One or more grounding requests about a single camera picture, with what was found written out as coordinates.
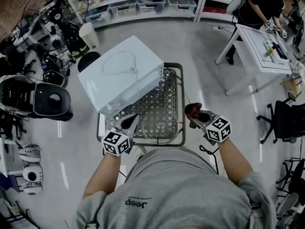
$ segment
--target person wearing gray shirt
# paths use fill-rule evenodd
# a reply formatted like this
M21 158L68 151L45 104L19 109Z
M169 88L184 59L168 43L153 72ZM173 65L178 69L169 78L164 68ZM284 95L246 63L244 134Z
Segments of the person wearing gray shirt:
M73 228L274 229L275 206L261 175L229 138L219 151L228 179L184 147L163 147L140 157L116 190L121 158L107 153L86 186Z

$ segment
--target black pants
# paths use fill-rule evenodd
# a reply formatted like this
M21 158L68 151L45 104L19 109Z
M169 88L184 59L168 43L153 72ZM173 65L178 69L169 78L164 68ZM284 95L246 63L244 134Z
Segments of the black pants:
M249 26L249 27L251 27L251 28L258 29L258 30L261 28L261 25L254 25L254 26L247 25L247 24L245 24L241 19L238 20L237 24L246 25L246 26ZM235 30L234 30L234 32L233 32L231 38L233 37L233 35L234 35L234 33L236 32L236 30L237 30L237 28L235 27ZM236 40L237 40L237 41L242 41L242 38L239 36ZM227 52L226 55L229 56L229 57L233 57L235 51L236 51L236 48L235 48L234 45L233 45L233 46L229 49L229 51Z

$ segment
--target gray floor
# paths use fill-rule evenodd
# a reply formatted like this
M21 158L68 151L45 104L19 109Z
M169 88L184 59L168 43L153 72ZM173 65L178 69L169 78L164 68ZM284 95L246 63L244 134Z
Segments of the gray floor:
M226 116L232 123L231 139L250 161L254 170L262 172L266 187L274 196L275 181L280 174L282 161L286 157L299 156L300 140L296 144L272 143L270 137L260 146L259 139L267 131L267 125L256 121L258 114L269 115L266 105L283 100L286 93L279 82L259 93L250 95L249 88L227 97L224 92L244 75L238 55L235 65L223 61L215 64L230 33L214 31L212 25L202 21L151 20L118 24L114 27L98 30L104 53L136 35L165 62L178 62L183 66L185 92L191 102L201 102L204 107ZM222 24L233 31L232 24ZM37 77L41 69L36 63ZM23 208L30 209L33 220L44 229L66 228L65 220L70 220L81 199L86 183L102 158L102 146L96 139L97 113L83 90L78 77L77 66L71 68L68 91L71 94L74 117L62 123L62 137L58 138L58 123L48 119L30 120L25 124L28 134L23 143L35 142L42 148L41 165L43 167L43 192L28 196L15 191L8 192L12 200L18 200ZM253 82L253 88L262 82ZM202 138L200 130L187 128L185 146L199 153L202 144L213 149ZM123 155L122 164L127 171L135 163L134 152Z

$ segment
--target red object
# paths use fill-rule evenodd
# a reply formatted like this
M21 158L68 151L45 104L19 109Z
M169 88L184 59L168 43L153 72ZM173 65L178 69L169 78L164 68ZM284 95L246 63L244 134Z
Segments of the red object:
M226 9L220 9L220 8L211 8L211 7L204 7L204 12L212 12L212 13L226 13Z

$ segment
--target white desk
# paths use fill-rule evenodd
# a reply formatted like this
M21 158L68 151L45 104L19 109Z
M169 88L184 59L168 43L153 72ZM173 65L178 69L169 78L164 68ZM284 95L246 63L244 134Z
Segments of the white desk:
M4 144L16 145L14 141L0 138L0 172L6 177L8 177L8 175L22 174L22 170L8 171L7 168L8 154L4 149Z
M288 62L274 63L270 56L267 58L264 57L264 53L267 51L264 42L266 40L276 42L273 35L240 24L236 24L236 27L236 32L216 60L216 64L221 62L234 44L246 70L246 77L228 90L226 92L227 96L247 86L255 77L262 73L274 74L275 78L259 87L256 90L257 92L273 83L281 75L291 74ZM242 42L236 41L238 36L241 36L243 39Z

